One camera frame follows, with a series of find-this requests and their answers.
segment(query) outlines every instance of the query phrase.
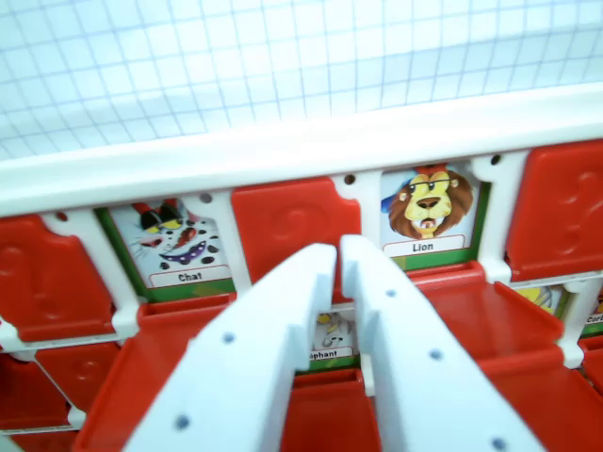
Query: red plastic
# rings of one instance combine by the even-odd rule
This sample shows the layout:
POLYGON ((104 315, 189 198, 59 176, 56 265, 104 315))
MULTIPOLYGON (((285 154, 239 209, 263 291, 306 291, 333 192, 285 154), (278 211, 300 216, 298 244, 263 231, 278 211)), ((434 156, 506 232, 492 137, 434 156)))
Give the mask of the red plastic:
POLYGON ((603 336, 582 339, 579 344, 584 350, 584 373, 597 391, 603 394, 603 336))
POLYGON ((69 406, 36 363, 0 354, 0 429, 68 425, 69 406))
POLYGON ((532 358, 502 359, 496 369, 484 370, 546 450, 601 450, 601 396, 579 371, 563 367, 560 349, 532 358))
POLYGON ((513 281, 603 268, 603 139, 528 157, 507 240, 513 281))
POLYGON ((474 360, 555 347, 563 323, 511 288, 486 282, 477 263, 409 272, 474 360))
POLYGON ((36 359, 75 407, 88 412, 119 351, 114 343, 52 348, 36 359))
POLYGON ((76 431, 13 435, 10 439, 24 452, 70 452, 77 436, 76 431))
POLYGON ((379 429, 357 369, 297 377, 282 452, 378 452, 379 429))
MULTIPOLYGON (((361 233, 360 205, 341 198, 328 177, 238 188, 232 204, 253 283, 308 245, 338 247, 343 234, 361 233)), ((339 280, 337 263, 336 293, 339 280)))
POLYGON ((126 341, 109 372, 74 450, 122 450, 180 361, 188 340, 224 309, 229 298, 228 294, 214 297, 219 303, 214 306, 198 299, 196 307, 186 300, 187 311, 174 306, 178 302, 149 305, 150 313, 139 319, 140 332, 126 341))
POLYGON ((0 315, 24 341, 114 332, 112 303, 79 239, 38 216, 0 218, 0 315))

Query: green card border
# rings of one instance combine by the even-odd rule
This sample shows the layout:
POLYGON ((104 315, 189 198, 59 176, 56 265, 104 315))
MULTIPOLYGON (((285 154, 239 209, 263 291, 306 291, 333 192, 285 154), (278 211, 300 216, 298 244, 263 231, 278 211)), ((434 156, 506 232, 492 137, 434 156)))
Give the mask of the green card border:
POLYGON ((149 289, 140 277, 136 264, 134 264, 125 242, 123 241, 122 235, 118 231, 117 226, 113 221, 113 217, 109 214, 108 208, 101 207, 95 209, 94 213, 101 223, 113 250, 115 250, 123 270, 132 282, 134 290, 138 295, 145 297, 149 302, 157 303, 163 301, 175 301, 177 299, 194 299, 235 292, 235 285, 232 278, 149 289))

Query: white plastic piece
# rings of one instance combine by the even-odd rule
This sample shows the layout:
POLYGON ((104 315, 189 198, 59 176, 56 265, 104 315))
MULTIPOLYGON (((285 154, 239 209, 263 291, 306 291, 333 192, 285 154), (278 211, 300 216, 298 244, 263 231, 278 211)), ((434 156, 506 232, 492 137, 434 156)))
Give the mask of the white plastic piece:
POLYGON ((30 350, 44 350, 47 348, 60 348, 60 347, 73 347, 73 346, 86 346, 90 344, 102 344, 105 342, 120 342, 122 338, 117 334, 99 334, 95 336, 81 336, 81 337, 70 337, 66 339, 54 339, 52 341, 39 341, 39 342, 22 342, 10 339, 6 344, 11 347, 7 347, 0 350, 0 353, 16 353, 20 351, 30 350))
POLYGON ((252 286, 252 281, 236 227, 235 212, 230 201, 232 190, 212 191, 210 194, 211 202, 209 203, 202 202, 199 195, 183 196, 181 199, 191 213, 216 221, 226 263, 230 268, 235 290, 241 296, 252 286))
POLYGON ((342 198, 356 200, 360 204, 362 235, 368 238, 375 246, 380 246, 381 241, 381 177, 383 172, 361 171, 352 173, 354 181, 346 183, 346 176, 334 176, 335 189, 342 198))
POLYGON ((335 260, 329 245, 298 251, 207 325, 125 450, 278 450, 295 370, 308 369, 317 314, 331 307, 335 260))
POLYGON ((478 261, 489 283, 508 284, 511 280, 511 269, 504 261, 505 244, 528 153, 516 151, 471 160, 475 176, 492 184, 478 252, 478 261))
POLYGON ((603 83, 590 83, 53 153, 2 162, 0 216, 458 160, 602 126, 603 83))
POLYGON ((16 351, 14 353, 9 353, 9 355, 22 363, 32 363, 36 361, 36 350, 16 351))
POLYGON ((12 428, 12 429, 0 429, 0 440, 3 436, 9 435, 25 435, 35 433, 53 433, 57 431, 74 431, 80 430, 86 422, 86 414, 76 407, 71 406, 67 413, 68 426, 55 426, 55 427, 42 427, 42 428, 12 428))
POLYGON ((0 450, 2 452, 23 452, 21 447, 5 436, 0 436, 0 450))
POLYGON ((0 347, 2 347, 0 352, 117 342, 134 336, 139 330, 136 315, 141 298, 134 292, 96 216, 89 209, 62 212, 67 215, 67 221, 61 221, 55 214, 44 214, 41 217, 46 227, 53 233, 64 236, 76 235, 82 242, 116 307, 116 312, 111 317, 115 333, 26 343, 19 338, 17 329, 6 320, 0 319, 0 347))
POLYGON ((84 422, 86 422, 86 414, 72 405, 67 414, 67 421, 74 429, 79 430, 84 426, 84 422))
POLYGON ((542 278, 539 280, 518 281, 508 284, 512 289, 526 289, 528 287, 542 287, 544 285, 568 284, 572 282, 581 282, 603 278, 603 270, 588 271, 585 273, 573 273, 571 275, 553 276, 551 278, 542 278))
POLYGON ((52 433, 55 431, 74 431, 74 430, 79 430, 81 429, 80 427, 74 427, 72 425, 68 425, 68 426, 56 426, 56 427, 40 427, 40 428, 13 428, 13 429, 6 429, 6 430, 0 430, 0 437, 2 436, 10 436, 10 435, 25 435, 25 434, 30 434, 30 433, 52 433))
POLYGON ((579 347, 578 340, 589 315, 595 311, 597 296, 601 292, 602 285, 603 278, 572 281, 563 285, 570 296, 562 319, 565 329, 557 345, 563 351, 565 367, 576 369, 584 360, 584 352, 579 347))
POLYGON ((27 350, 27 344, 19 338, 17 329, 0 316, 0 353, 27 350))
POLYGON ((45 214, 41 216, 44 224, 55 234, 79 238, 117 309, 111 321, 115 332, 121 338, 134 336, 139 331, 136 320, 139 297, 94 212, 89 209, 62 212, 67 220, 62 221, 55 214, 45 214))
POLYGON ((360 371, 365 383, 365 394, 367 397, 375 396, 375 375, 373 374, 373 362, 367 353, 360 354, 360 371))
POLYGON ((345 235, 340 250, 343 294, 355 299, 360 350, 372 358, 383 450, 544 451, 391 259, 360 235, 345 235))

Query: grid paper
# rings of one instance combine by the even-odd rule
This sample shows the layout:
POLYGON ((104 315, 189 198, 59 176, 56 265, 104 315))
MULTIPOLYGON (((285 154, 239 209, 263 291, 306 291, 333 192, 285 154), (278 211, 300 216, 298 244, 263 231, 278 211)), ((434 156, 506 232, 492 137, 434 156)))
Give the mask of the grid paper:
POLYGON ((0 0, 0 160, 603 80, 603 0, 0 0))

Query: screw hole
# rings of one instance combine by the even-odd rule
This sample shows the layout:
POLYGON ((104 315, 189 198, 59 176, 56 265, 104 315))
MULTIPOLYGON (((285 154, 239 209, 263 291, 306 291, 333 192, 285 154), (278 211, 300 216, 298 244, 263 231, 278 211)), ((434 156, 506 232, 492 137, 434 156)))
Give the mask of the screw hole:
POLYGON ((494 447, 495 450, 507 450, 507 444, 502 438, 495 438, 492 440, 492 447, 494 447))
POLYGON ((235 341, 235 335, 232 334, 231 332, 226 332, 222 336, 222 341, 224 341, 224 344, 231 344, 235 341))
POLYGON ((190 425, 190 419, 185 414, 180 414, 176 417, 176 422, 174 422, 174 426, 176 430, 184 430, 190 425))
POLYGON ((436 361, 440 361, 444 357, 442 352, 440 350, 438 350, 437 348, 430 351, 430 356, 432 357, 432 359, 434 359, 436 361))

